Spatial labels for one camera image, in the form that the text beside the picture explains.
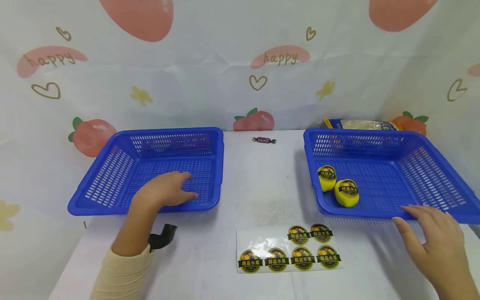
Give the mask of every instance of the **blue basket rim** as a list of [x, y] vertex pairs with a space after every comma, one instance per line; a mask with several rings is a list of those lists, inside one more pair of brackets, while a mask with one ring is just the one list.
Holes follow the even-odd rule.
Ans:
[[[310, 173], [310, 180], [312, 182], [312, 187], [315, 190], [315, 198], [317, 205], [319, 208], [323, 209], [325, 212], [331, 215], [337, 216], [357, 216], [357, 217], [371, 217], [371, 218], [392, 218], [394, 216], [399, 216], [403, 219], [415, 219], [412, 215], [408, 213], [384, 213], [372, 216], [368, 212], [359, 212], [359, 211], [352, 211], [354, 213], [348, 214], [348, 210], [343, 208], [335, 208], [325, 205], [322, 187], [320, 186], [320, 182], [318, 180], [314, 180], [318, 178], [317, 170], [313, 170], [310, 168], [310, 163], [314, 162], [314, 155], [313, 151], [311, 150], [312, 141], [310, 139], [310, 134], [341, 134], [341, 135], [359, 135], [359, 133], [368, 133], [368, 135], [377, 135], [377, 136], [412, 136], [415, 135], [421, 138], [426, 145], [432, 150], [433, 154], [436, 158], [443, 164], [445, 170], [450, 172], [452, 175], [452, 179], [456, 181], [456, 183], [463, 189], [465, 194], [470, 198], [472, 203], [480, 209], [480, 200], [476, 197], [474, 191], [467, 185], [467, 183], [463, 180], [463, 178], [457, 173], [457, 171], [451, 166], [451, 164], [446, 160], [446, 158], [442, 155], [440, 151], [430, 142], [428, 138], [419, 134], [418, 132], [413, 131], [390, 131], [390, 130], [361, 130], [361, 129], [331, 129], [331, 128], [309, 128], [305, 130], [303, 133], [303, 140], [304, 140], [304, 149], [305, 155], [307, 157], [307, 164]], [[460, 214], [452, 214], [452, 216], [460, 223], [468, 223], [468, 224], [480, 224], [480, 215], [476, 216], [466, 216]]]

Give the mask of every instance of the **fingernail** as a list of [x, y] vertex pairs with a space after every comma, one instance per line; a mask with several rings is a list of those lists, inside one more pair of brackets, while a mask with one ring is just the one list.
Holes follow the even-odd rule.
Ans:
[[404, 220], [402, 218], [397, 217], [397, 216], [393, 217], [392, 221], [393, 221], [393, 224], [395, 224], [397, 226], [401, 225], [404, 222]]

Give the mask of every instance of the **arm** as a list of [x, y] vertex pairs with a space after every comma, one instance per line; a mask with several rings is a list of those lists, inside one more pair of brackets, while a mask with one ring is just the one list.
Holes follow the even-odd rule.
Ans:
[[137, 300], [151, 263], [148, 239], [158, 211], [196, 198], [181, 190], [188, 172], [160, 175], [133, 197], [127, 219], [108, 250], [96, 279], [91, 300]]
[[416, 217], [425, 235], [421, 244], [405, 220], [395, 217], [408, 254], [430, 281], [440, 300], [480, 300], [468, 267], [462, 228], [448, 213], [429, 206], [402, 209]]

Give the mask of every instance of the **black object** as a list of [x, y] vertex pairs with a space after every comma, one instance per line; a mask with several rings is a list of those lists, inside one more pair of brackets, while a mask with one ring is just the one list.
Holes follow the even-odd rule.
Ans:
[[165, 224], [165, 226], [163, 226], [162, 234], [158, 235], [151, 233], [150, 237], [148, 238], [148, 243], [150, 244], [150, 252], [168, 246], [168, 244], [173, 241], [175, 231], [177, 231], [177, 226]]

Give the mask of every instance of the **green leaf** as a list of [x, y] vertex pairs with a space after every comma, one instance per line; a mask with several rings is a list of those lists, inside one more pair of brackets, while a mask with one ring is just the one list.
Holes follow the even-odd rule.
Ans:
[[416, 117], [415, 120], [419, 120], [420, 122], [425, 123], [426, 121], [428, 121], [428, 117], [427, 116], [419, 116], [419, 117]]
[[405, 117], [409, 117], [409, 118], [412, 118], [412, 119], [413, 119], [413, 115], [412, 115], [411, 113], [409, 113], [408, 111], [404, 111], [404, 112], [403, 112], [403, 115], [404, 115]]
[[69, 141], [69, 142], [72, 142], [72, 143], [73, 143], [73, 134], [74, 134], [74, 133], [75, 133], [75, 131], [72, 132], [72, 133], [70, 133], [70, 134], [68, 135], [68, 141]]
[[81, 118], [75, 117], [75, 118], [73, 119], [73, 122], [72, 122], [72, 124], [73, 124], [73, 129], [77, 130], [78, 125], [80, 125], [80, 123], [82, 123], [82, 122], [83, 122], [83, 121], [82, 121]]
[[257, 111], [258, 111], [258, 108], [252, 109], [251, 111], [248, 112], [247, 117], [248, 117], [249, 115], [252, 115], [252, 114], [256, 113]]

